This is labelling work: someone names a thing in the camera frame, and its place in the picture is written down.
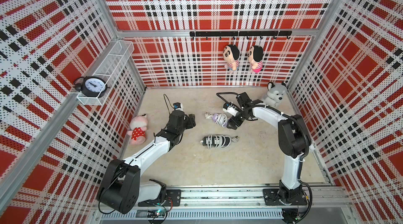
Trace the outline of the purple power strip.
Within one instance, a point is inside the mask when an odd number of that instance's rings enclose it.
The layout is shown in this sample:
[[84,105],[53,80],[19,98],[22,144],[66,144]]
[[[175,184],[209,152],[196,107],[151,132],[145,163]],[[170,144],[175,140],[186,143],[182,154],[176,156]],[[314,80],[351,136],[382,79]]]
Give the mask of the purple power strip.
[[216,123],[217,125],[220,125],[221,127],[227,127],[228,117],[224,113],[214,114],[212,117],[212,120],[214,123]]

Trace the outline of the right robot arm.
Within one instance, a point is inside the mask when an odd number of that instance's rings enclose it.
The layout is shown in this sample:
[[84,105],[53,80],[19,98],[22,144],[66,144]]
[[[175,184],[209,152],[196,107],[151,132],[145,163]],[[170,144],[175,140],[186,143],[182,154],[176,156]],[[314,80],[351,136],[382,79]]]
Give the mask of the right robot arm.
[[278,200],[284,205],[305,204],[302,197],[302,166],[305,157],[313,147],[306,132],[306,125],[300,115],[287,115],[274,107],[264,105],[261,100],[251,100],[246,93],[236,96],[238,106],[225,103],[225,109],[235,112],[228,121],[228,128],[237,129],[251,117],[261,119],[278,131],[278,144],[284,154],[283,175],[279,182]]

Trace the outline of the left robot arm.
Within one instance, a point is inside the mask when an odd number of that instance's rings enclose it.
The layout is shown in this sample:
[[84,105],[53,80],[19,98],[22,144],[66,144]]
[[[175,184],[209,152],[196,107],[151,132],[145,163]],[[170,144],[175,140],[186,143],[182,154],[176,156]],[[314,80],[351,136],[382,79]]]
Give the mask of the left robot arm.
[[185,130],[196,126],[195,115],[176,109],[167,125],[154,140],[138,153],[112,160],[104,173],[96,200],[113,211],[128,213],[136,204],[162,205],[168,199],[166,185],[155,179],[142,183],[143,173],[160,157],[167,154],[183,138]]

